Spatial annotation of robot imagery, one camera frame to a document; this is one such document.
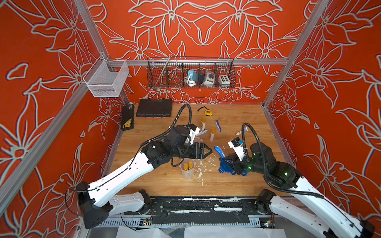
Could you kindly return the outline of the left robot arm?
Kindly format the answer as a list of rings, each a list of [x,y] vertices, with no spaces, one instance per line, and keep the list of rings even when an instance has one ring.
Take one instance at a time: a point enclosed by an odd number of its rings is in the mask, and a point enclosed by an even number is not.
[[[123,188],[174,158],[203,160],[212,149],[195,142],[199,128],[194,124],[174,126],[167,132],[142,144],[142,148],[127,163],[109,175],[91,183],[82,181],[75,187],[78,205],[86,229],[104,222],[110,215],[149,209],[151,200],[145,190],[118,196]]]

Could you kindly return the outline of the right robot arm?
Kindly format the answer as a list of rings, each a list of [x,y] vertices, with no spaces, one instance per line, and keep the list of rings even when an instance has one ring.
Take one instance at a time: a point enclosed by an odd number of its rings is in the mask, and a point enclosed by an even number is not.
[[[228,145],[235,152],[224,161],[236,174],[244,171],[263,174],[275,189],[294,196],[308,208],[305,211],[264,189],[256,199],[259,213],[280,215],[318,238],[371,238],[374,235],[372,223],[359,220],[333,204],[292,165],[277,161],[265,144],[252,144],[251,153],[239,138]]]

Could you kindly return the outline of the white red toothpaste tube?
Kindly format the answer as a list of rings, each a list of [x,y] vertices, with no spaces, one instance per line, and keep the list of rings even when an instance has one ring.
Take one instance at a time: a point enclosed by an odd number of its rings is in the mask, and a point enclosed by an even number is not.
[[[244,127],[244,130],[240,130],[240,131],[238,131],[238,132],[236,133],[236,135],[241,135],[242,132],[247,132],[248,130],[249,130],[248,127]]]

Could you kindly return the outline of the clear plastic container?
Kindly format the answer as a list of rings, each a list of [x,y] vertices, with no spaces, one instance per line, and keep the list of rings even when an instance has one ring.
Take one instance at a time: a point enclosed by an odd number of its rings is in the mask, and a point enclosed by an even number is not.
[[[195,171],[195,159],[184,159],[180,168],[184,179],[192,179]]]

